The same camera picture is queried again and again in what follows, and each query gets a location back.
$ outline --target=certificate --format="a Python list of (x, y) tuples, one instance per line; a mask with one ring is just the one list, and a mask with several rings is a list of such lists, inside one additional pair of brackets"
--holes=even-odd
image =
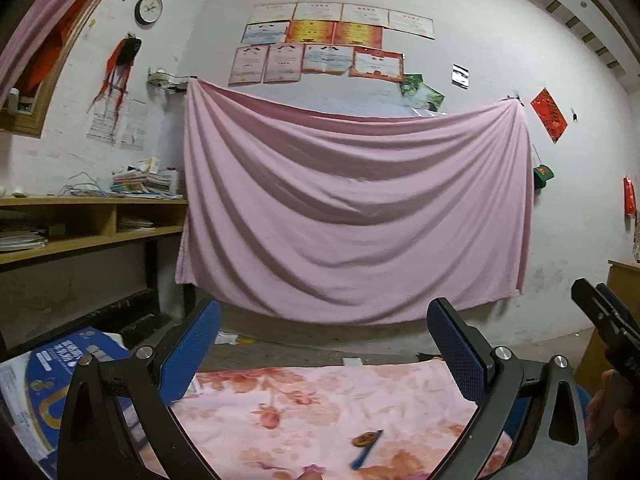
[(238, 48), (231, 67), (229, 84), (259, 83), (262, 80), (262, 70), (268, 51), (269, 47), (266, 45)]
[(389, 10), (364, 5), (344, 4), (342, 22), (363, 23), (364, 25), (389, 26)]
[(249, 23), (282, 22), (293, 18), (296, 4), (256, 5)]
[(334, 39), (334, 22), (304, 20), (291, 22), (285, 43), (331, 43)]
[(417, 34), (425, 38), (435, 39), (433, 33), (433, 20), (416, 16), (415, 14), (407, 14), (406, 12), (398, 12), (397, 10), (389, 11), (389, 28), (393, 30), (401, 30), (410, 34)]
[(302, 2), (296, 7), (294, 20), (325, 20), (339, 22), (342, 4), (324, 4), (321, 2)]
[(343, 74), (353, 64), (353, 47), (307, 45), (302, 72)]
[(398, 52), (356, 47), (349, 76), (401, 83), (404, 78), (404, 56)]
[(247, 45), (268, 45), (284, 43), (289, 22), (255, 23), (247, 25), (241, 43)]
[(269, 47), (267, 69), (264, 82), (294, 82), (300, 81), (302, 76), (302, 58), (305, 46), (299, 44), (281, 43)]
[(339, 22), (335, 25), (334, 44), (382, 48), (382, 27)]

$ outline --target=stack of books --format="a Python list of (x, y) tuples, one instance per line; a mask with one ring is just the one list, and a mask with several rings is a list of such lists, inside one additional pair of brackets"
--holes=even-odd
[(36, 226), (0, 224), (0, 252), (42, 249), (47, 243), (46, 230)]
[(130, 170), (113, 176), (111, 196), (149, 196), (172, 198), (171, 177), (148, 171)]

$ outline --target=clock face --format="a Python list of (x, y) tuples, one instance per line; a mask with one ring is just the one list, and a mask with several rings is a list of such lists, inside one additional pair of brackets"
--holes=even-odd
[(140, 0), (136, 4), (136, 21), (140, 25), (151, 25), (162, 16), (162, 0)]

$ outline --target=red fire extinguisher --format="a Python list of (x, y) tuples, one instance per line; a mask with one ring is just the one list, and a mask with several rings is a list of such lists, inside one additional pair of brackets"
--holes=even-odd
[(638, 211), (638, 208), (636, 207), (636, 192), (634, 190), (634, 183), (631, 182), (631, 177), (629, 176), (626, 176), (622, 182), (625, 188), (625, 214), (635, 215)]

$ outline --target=pink floral blanket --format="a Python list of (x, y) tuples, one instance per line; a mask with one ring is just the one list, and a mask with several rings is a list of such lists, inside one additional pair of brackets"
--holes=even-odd
[[(172, 406), (223, 480), (425, 480), (476, 406), (443, 361), (406, 365), (262, 368), (197, 374), (202, 392)], [(352, 440), (383, 430), (363, 467)], [(503, 435), (484, 474), (510, 446)], [(153, 452), (148, 468), (162, 474)]]

